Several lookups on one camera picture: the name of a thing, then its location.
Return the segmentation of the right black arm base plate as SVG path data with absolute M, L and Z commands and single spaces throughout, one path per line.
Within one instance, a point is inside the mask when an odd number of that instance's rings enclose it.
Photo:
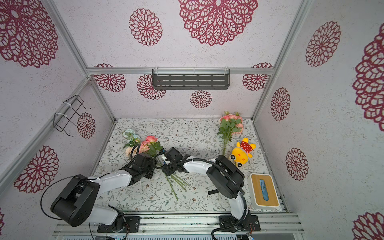
M 259 219 L 256 215 L 248 215 L 242 222 L 229 228 L 236 221 L 237 219 L 233 216 L 219 216 L 221 232 L 259 232 L 261 230 Z

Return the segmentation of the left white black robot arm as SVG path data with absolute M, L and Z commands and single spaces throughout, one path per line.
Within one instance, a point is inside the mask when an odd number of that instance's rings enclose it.
M 112 206 L 99 206 L 96 199 L 111 190 L 125 188 L 141 178 L 151 179 L 157 156 L 146 153 L 133 156 L 132 160 L 118 171 L 101 177 L 76 175 L 68 177 L 68 184 L 51 205 L 53 220 L 64 221 L 71 227 L 82 224 L 98 224 L 99 233 L 136 233 L 140 217 L 125 217 Z

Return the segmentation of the pink rose bouquet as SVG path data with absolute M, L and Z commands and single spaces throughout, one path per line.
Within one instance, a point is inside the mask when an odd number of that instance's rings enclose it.
M 222 155 L 226 154 L 226 148 L 229 142 L 232 141 L 233 135 L 240 135 L 244 130 L 243 118 L 240 113 L 231 114 L 226 111 L 220 118 L 220 126 L 217 135 L 223 140 Z
M 145 140 L 141 141 L 140 137 L 132 129 L 125 130 L 122 135 L 126 140 L 128 140 L 128 143 L 124 145 L 123 149 L 125 149 L 125 153 L 127 157 L 131 158 L 131 161 L 133 161 L 133 158 L 138 153 L 149 154 L 151 157 L 155 158 L 155 155 L 163 149 L 163 146 L 155 136 L 147 136 Z M 176 194 L 173 184 L 171 183 L 170 178 L 173 179 L 173 181 L 185 191 L 187 190 L 187 183 L 175 174 L 166 176 L 166 180 L 170 185 L 171 192 L 174 194 L 176 200 L 178 201 L 179 198 Z

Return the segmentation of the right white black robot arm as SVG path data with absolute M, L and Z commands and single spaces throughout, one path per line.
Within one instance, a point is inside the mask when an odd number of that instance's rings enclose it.
M 215 159 L 206 160 L 182 155 L 175 148 L 170 148 L 167 151 L 161 150 L 153 157 L 153 166 L 170 175 L 174 172 L 206 175 L 216 187 L 210 194 L 220 193 L 228 199 L 232 220 L 229 225 L 221 224 L 219 228 L 212 230 L 212 239 L 217 239 L 216 232 L 240 228 L 251 215 L 243 190 L 245 175 L 225 156 L 219 155 Z

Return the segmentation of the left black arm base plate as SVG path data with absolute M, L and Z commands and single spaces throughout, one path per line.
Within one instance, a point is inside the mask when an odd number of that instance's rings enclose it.
M 97 233 L 137 233 L 140 217 L 117 217 L 111 225 L 99 224 Z

